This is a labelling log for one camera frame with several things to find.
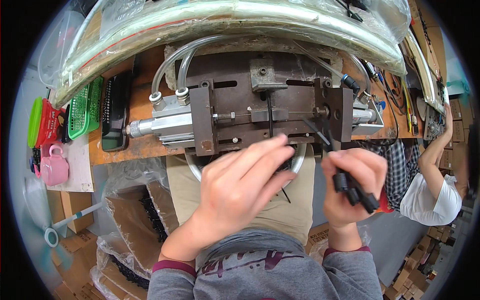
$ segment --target clear plastic tubing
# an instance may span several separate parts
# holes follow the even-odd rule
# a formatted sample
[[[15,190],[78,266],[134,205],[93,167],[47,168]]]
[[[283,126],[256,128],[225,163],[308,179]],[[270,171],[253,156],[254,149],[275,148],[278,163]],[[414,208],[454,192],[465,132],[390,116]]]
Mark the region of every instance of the clear plastic tubing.
[[[178,48],[172,55],[170,55],[163,63],[160,65],[158,70],[155,73],[152,81],[152,97],[158,96],[158,87],[160,86],[160,81],[162,80],[163,75],[167,68],[173,64],[177,59],[187,54],[187,52],[197,49],[198,47],[208,45],[213,42],[218,42],[221,40],[230,39],[233,37],[242,37],[242,36],[252,36],[253,34],[243,34],[243,35],[214,35],[214,36],[206,36],[199,38],[195,41],[192,41],[188,44],[183,45],[182,47]]]
[[[185,54],[181,61],[179,79],[177,80],[177,90],[179,93],[183,93],[185,91],[185,87],[187,85],[188,66],[190,66],[190,62],[192,61],[192,58],[196,51],[197,48],[191,50],[190,52],[187,52],[187,54]]]
[[[368,77],[367,71],[363,67],[360,60],[355,55],[350,54],[350,53],[347,53],[347,54],[348,54],[348,56],[350,56],[350,58],[355,63],[355,65],[360,70],[360,72],[362,72],[363,77],[365,77],[365,91],[367,92],[367,94],[370,94],[370,77]]]
[[[300,50],[301,52],[303,52],[306,56],[308,56],[310,59],[312,59],[313,61],[319,63],[321,66],[323,66],[325,69],[329,70],[332,74],[335,74],[337,75],[338,77],[342,78],[343,79],[343,76],[344,74],[340,73],[339,71],[335,70],[334,68],[332,68],[331,65],[329,65],[328,63],[324,62],[323,60],[319,59],[318,57],[312,55],[310,52],[308,52],[307,49],[305,49],[304,47],[300,46],[296,41],[292,40],[292,42],[295,44],[295,46],[298,48],[298,50]]]

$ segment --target khaki pants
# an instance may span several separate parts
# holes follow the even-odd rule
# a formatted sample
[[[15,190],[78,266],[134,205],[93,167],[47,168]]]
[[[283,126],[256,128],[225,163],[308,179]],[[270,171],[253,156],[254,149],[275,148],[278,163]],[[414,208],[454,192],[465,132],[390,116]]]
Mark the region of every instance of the khaki pants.
[[[180,225],[185,223],[200,204],[200,182],[183,162],[183,155],[167,156],[167,174],[173,205]],[[313,180],[315,158],[312,145],[307,145],[305,159],[297,177],[277,193],[255,219],[247,226],[268,228],[283,232],[307,244],[308,231],[312,226]]]

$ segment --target pink mug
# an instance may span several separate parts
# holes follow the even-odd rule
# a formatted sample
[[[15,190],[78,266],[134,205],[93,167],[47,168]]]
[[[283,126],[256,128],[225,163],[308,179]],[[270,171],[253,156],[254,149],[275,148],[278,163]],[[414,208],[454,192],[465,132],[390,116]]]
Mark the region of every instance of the pink mug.
[[[53,153],[59,149],[60,154]],[[68,163],[63,158],[63,150],[58,145],[52,145],[48,151],[50,156],[43,157],[40,161],[40,174],[46,185],[52,186],[64,183],[68,179]]]

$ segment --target green plastic basket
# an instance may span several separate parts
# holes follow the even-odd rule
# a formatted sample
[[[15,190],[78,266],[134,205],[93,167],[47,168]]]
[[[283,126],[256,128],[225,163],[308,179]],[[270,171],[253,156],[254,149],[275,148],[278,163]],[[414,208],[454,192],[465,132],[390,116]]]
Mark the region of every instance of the green plastic basket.
[[[102,83],[103,77],[97,77],[70,101],[68,136],[72,140],[99,127]]]

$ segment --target gray sweatshirt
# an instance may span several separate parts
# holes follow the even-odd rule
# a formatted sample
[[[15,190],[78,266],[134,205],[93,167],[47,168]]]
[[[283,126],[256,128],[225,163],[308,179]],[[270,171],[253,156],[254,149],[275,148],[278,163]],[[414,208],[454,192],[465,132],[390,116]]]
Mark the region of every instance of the gray sweatshirt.
[[[197,265],[195,271],[181,262],[156,263],[148,300],[382,299],[368,247],[328,249],[319,265],[297,239],[251,228],[203,251]]]

